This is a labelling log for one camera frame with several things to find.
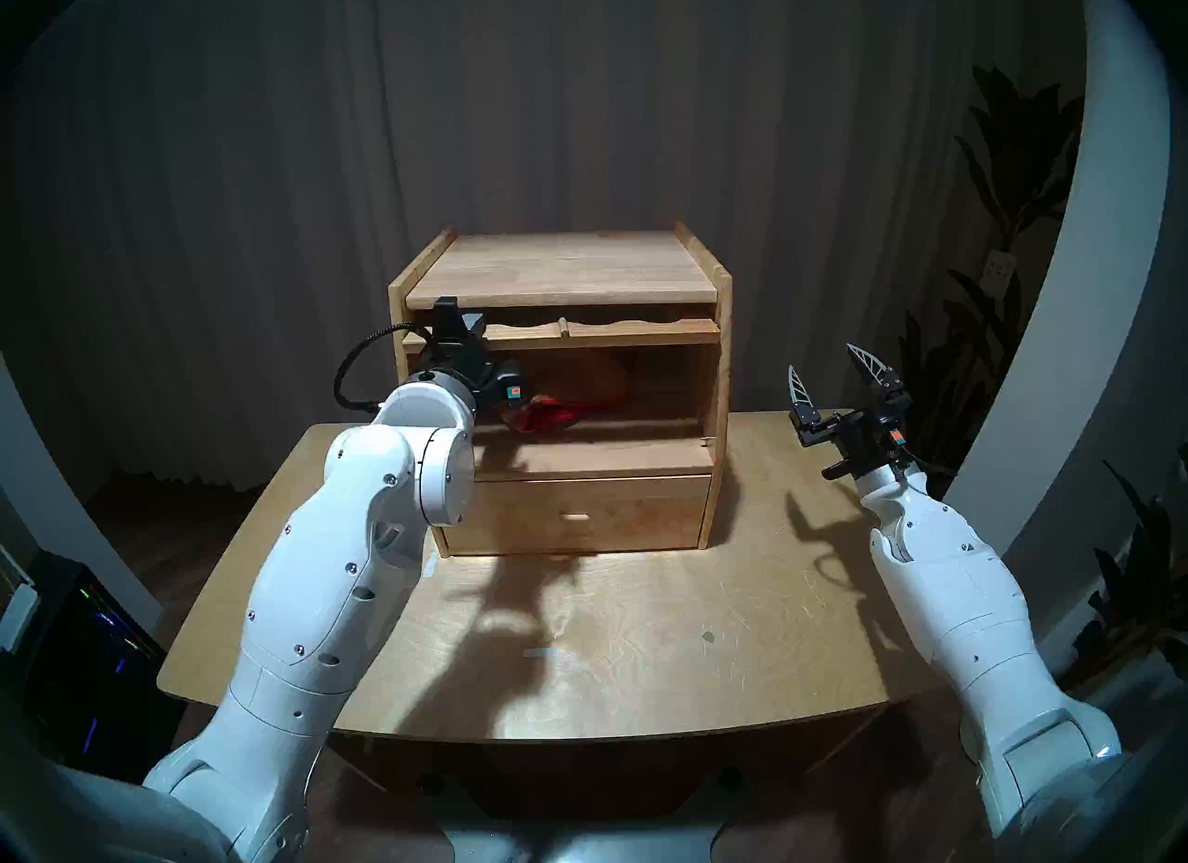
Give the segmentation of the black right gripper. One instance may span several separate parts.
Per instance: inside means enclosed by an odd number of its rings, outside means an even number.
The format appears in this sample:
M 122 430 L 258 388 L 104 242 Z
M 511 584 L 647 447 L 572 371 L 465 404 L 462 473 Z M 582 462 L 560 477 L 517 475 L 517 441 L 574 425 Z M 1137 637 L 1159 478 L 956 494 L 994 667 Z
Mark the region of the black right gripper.
M 832 443 L 840 459 L 821 470 L 826 481 L 838 481 L 849 475 L 859 479 L 868 473 L 890 468 L 901 481 L 912 456 L 906 452 L 903 414 L 895 408 L 911 407 L 911 396 L 893 367 L 854 344 L 846 344 L 846 352 L 879 405 L 859 411 L 822 416 L 807 393 L 794 367 L 786 370 L 790 395 L 790 420 L 803 447 Z

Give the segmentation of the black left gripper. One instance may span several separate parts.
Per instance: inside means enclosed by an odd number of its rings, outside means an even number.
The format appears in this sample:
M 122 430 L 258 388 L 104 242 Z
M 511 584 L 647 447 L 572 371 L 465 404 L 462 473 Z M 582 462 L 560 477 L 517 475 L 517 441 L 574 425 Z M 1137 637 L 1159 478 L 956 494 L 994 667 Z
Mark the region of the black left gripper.
M 462 341 L 462 325 L 465 341 Z M 461 311 L 457 296 L 432 303 L 432 346 L 410 368 L 411 382 L 451 382 L 455 393 L 476 412 L 499 408 L 516 411 L 530 402 L 530 382 L 516 358 L 495 355 L 484 346 L 484 311 Z

